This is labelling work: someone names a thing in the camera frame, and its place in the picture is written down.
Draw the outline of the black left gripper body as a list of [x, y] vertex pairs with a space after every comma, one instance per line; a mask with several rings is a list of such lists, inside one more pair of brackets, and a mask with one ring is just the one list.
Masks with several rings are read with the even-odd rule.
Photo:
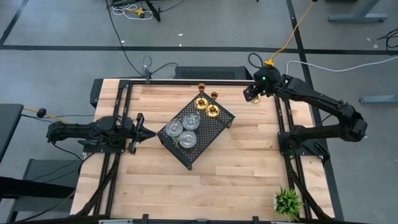
[[130, 154], [136, 153], [136, 144], [141, 143], [144, 139], [143, 136], [144, 116], [142, 113], [137, 114], [136, 121], [137, 123], [134, 124], [134, 122], [129, 119], [127, 124], [127, 131], [124, 135], [125, 139], [131, 140], [131, 142], [127, 146], [127, 150]]

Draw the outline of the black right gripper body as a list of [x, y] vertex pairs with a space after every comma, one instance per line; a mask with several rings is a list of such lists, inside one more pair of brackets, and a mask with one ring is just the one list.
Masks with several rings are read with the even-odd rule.
[[253, 79], [254, 83], [243, 91], [247, 102], [253, 101], [259, 95], [267, 97], [273, 95], [276, 92], [275, 85], [281, 81], [281, 75], [274, 66], [265, 65], [253, 75]]

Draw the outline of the silver tin candle can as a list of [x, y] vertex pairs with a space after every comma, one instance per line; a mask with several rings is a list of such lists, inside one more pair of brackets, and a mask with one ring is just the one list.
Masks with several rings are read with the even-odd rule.
[[183, 131], [178, 137], [178, 143], [185, 149], [190, 149], [197, 143], [197, 135], [193, 131]]
[[200, 125], [200, 116], [197, 114], [187, 114], [183, 117], [182, 124], [186, 130], [194, 131]]
[[165, 132], [172, 138], [180, 136], [183, 132], [183, 124], [179, 119], [170, 120], [165, 126]]

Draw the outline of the black computer case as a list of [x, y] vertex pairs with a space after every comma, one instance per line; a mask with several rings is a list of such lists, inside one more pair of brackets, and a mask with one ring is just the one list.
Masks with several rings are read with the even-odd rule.
[[174, 79], [252, 80], [245, 66], [240, 67], [177, 67]]

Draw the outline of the black perforated metal riser shelf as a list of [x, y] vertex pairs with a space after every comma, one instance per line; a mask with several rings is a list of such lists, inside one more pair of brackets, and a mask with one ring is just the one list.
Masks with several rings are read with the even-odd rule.
[[[165, 148], [173, 154], [188, 170], [192, 170], [193, 163], [199, 156], [210, 146], [210, 144], [227, 128], [229, 128], [235, 119], [227, 109], [219, 103], [215, 103], [219, 109], [220, 114], [215, 118], [210, 118], [206, 115], [205, 110], [198, 110], [195, 108], [195, 96], [181, 111], [177, 113], [172, 119], [179, 119], [183, 121], [183, 117], [187, 114], [197, 114], [200, 116], [200, 125], [193, 132], [197, 135], [197, 143], [190, 149], [183, 148], [178, 143], [178, 137], [172, 138], [165, 132], [165, 126], [157, 133], [157, 136]], [[204, 93], [204, 97], [209, 101], [211, 97]]]

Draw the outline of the grey table foot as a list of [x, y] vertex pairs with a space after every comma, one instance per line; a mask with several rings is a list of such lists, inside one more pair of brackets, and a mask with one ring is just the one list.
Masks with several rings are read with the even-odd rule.
[[370, 11], [380, 0], [364, 0], [364, 4], [352, 14], [329, 15], [328, 22], [339, 23], [383, 23], [389, 18], [388, 14], [373, 14]]
[[398, 103], [398, 95], [362, 96], [359, 102], [361, 104]]

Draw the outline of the black beam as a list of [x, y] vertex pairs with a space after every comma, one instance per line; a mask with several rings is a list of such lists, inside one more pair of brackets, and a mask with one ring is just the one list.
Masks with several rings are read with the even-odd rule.
[[19, 197], [66, 198], [75, 189], [63, 185], [32, 182], [28, 180], [0, 177], [0, 198]]

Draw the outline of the small green potted plant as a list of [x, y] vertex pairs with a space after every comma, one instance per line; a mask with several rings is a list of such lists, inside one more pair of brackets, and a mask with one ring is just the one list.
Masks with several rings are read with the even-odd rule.
[[298, 221], [303, 203], [295, 189], [280, 188], [274, 196], [274, 212], [285, 217], [289, 222]]

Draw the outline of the black desk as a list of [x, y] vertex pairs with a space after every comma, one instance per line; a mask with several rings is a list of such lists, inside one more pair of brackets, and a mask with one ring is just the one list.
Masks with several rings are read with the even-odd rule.
[[0, 104], [0, 163], [21, 118], [22, 104]]

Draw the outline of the black aluminium table frame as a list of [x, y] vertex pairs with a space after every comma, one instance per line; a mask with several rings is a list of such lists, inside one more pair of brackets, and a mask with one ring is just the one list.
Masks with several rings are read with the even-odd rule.
[[[133, 84], [128, 115], [143, 113], [144, 126], [160, 131], [198, 91], [192, 81]], [[277, 112], [273, 98], [247, 103], [243, 81], [205, 84], [205, 93], [218, 92], [219, 102], [235, 119], [189, 171], [158, 137], [138, 144], [136, 154], [121, 156], [111, 208], [112, 218], [173, 220], [285, 220], [274, 212], [274, 195], [288, 187], [284, 158], [279, 152]], [[285, 129], [287, 110], [281, 103]], [[80, 172], [71, 214], [81, 210], [98, 186], [104, 154], [88, 159]], [[301, 157], [306, 186], [316, 203], [335, 215], [326, 174], [317, 156]]]

